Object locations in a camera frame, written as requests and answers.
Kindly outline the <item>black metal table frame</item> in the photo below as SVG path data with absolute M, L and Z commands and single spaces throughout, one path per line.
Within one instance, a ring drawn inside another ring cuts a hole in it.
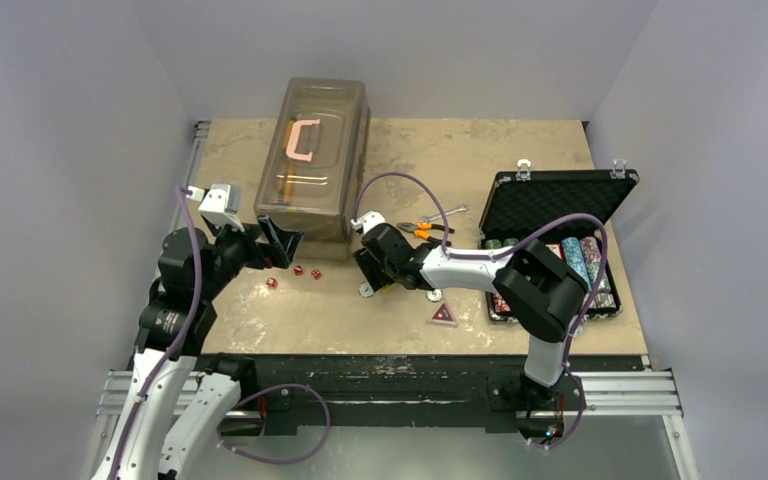
M 301 427 L 479 428 L 487 433 L 567 430 L 596 412 L 601 383 L 619 392 L 644 371 L 632 356 L 575 356 L 556 392 L 527 380 L 523 355 L 205 354 L 195 374 L 241 376 L 245 404 L 225 415 L 229 436 L 294 435 Z

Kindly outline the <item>light blue chip row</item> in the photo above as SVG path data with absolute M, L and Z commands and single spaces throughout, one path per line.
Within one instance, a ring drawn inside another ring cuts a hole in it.
M 585 299 L 588 299 L 593 291 L 593 286 L 579 240 L 575 237 L 564 238 L 561 241 L 561 249 L 567 264 L 584 279 L 587 287 Z

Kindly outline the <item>red triangle dealer marker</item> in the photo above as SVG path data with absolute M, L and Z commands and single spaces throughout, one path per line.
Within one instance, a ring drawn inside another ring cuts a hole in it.
M 453 327 L 453 328 L 456 328 L 458 326 L 457 318 L 453 315 L 451 308 L 449 307 L 448 303 L 445 301 L 441 301 L 437 305 L 436 310 L 429 317 L 427 322 L 434 325 Z

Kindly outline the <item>black poker case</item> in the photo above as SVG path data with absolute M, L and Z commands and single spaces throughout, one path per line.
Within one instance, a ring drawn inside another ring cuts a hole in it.
M 634 169 L 619 167 L 603 170 L 503 171 L 495 176 L 484 212 L 479 221 L 479 246 L 488 239 L 523 238 L 556 218 L 586 213 L 598 218 L 607 227 L 608 220 L 640 182 Z M 547 243 L 557 243 L 567 237 L 578 240 L 595 236 L 602 247 L 602 237 L 596 225 L 576 220 L 550 230 L 540 237 Z M 594 308 L 591 304 L 587 319 L 615 317 L 622 312 L 618 283 L 606 258 L 606 272 L 617 302 L 616 309 Z M 485 294 L 488 316 L 493 323 L 516 322 L 511 312 L 501 316 L 492 312 L 491 294 Z

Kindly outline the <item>red card deck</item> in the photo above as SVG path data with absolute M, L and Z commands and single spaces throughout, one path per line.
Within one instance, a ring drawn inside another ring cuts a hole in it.
M 558 258 L 560 258 L 561 260 L 565 259 L 564 254 L 563 254 L 563 250 L 562 250 L 562 247 L 561 247 L 560 244 L 557 244 L 557 243 L 547 243 L 546 247 L 551 252 L 553 252 Z

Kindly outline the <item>white poker chip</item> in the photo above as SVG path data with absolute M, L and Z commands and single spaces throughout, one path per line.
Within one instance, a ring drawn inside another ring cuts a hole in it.
M 368 283 L 363 283 L 359 286 L 358 292 L 361 297 L 369 298 L 374 295 L 374 290 Z
M 443 299 L 443 293 L 439 289 L 434 289 L 426 292 L 426 298 L 429 302 L 437 303 Z

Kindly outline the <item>translucent brown storage box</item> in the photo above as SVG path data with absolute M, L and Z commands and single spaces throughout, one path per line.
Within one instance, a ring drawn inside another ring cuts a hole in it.
M 289 81 L 253 208 L 281 228 L 304 232 L 297 257 L 349 258 L 370 119 L 361 81 Z

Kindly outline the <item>white poker chip left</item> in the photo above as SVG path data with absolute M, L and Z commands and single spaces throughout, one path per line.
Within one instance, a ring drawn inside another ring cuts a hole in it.
M 374 290 L 368 283 L 363 283 L 359 286 L 358 292 L 361 297 L 369 298 L 374 295 Z

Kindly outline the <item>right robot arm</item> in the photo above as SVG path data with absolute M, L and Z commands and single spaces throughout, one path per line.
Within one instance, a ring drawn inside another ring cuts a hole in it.
M 499 295 L 529 334 L 521 392 L 544 407 L 561 391 L 564 351 L 570 326 L 583 307 L 585 280 L 545 244 L 532 240 L 513 253 L 452 249 L 424 243 L 412 246 L 394 225 L 378 222 L 353 229 L 361 254 L 384 283 L 407 290 L 470 289 Z

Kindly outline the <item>red green chip row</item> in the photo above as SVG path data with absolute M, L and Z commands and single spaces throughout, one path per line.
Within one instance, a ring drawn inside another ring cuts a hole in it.
M 495 250 L 495 249 L 503 249 L 505 247 L 502 246 L 502 240 L 498 239 L 488 239 L 484 242 L 484 247 L 488 250 Z M 491 295 L 491 301 L 492 301 L 492 312 L 495 315 L 503 315 L 508 314 L 510 312 L 510 308 L 505 302 L 505 300 L 498 294 L 493 293 Z

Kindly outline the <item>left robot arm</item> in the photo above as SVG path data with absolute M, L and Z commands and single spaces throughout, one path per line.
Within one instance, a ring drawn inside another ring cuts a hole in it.
M 224 414 L 257 399 L 254 362 L 219 356 L 194 399 L 176 411 L 217 318 L 214 299 L 244 268 L 289 268 L 303 234 L 279 228 L 268 216 L 209 230 L 213 240 L 188 224 L 163 241 L 159 276 L 139 317 L 129 390 L 97 479 L 183 479 Z

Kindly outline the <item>white poker chip right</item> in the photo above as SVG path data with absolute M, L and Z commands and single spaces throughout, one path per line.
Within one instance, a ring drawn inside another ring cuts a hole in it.
M 426 292 L 426 298 L 429 302 L 437 303 L 443 299 L 443 293 L 439 289 L 434 289 Z

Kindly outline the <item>silver wrench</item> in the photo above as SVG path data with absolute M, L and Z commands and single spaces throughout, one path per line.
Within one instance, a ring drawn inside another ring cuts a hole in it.
M 432 215 L 421 216 L 420 217 L 420 222 L 421 223 L 433 223 L 433 222 L 435 222 L 437 220 L 442 219 L 444 216 L 448 217 L 450 215 L 457 214 L 457 213 L 460 213 L 460 212 L 465 212 L 465 211 L 468 211 L 468 210 L 469 210 L 469 206 L 467 204 L 460 204 L 460 205 L 458 205 L 456 207 L 450 208 L 448 210 L 444 210 L 442 213 L 437 212 L 437 213 L 434 213 Z

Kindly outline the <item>orange black pliers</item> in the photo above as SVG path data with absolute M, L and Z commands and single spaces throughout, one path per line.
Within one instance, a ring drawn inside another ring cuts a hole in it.
M 412 234 L 415 238 L 422 239 L 429 243 L 440 244 L 441 238 L 435 238 L 433 231 L 439 231 L 446 234 L 454 233 L 455 230 L 442 224 L 427 222 L 399 222 L 397 228 L 405 233 Z

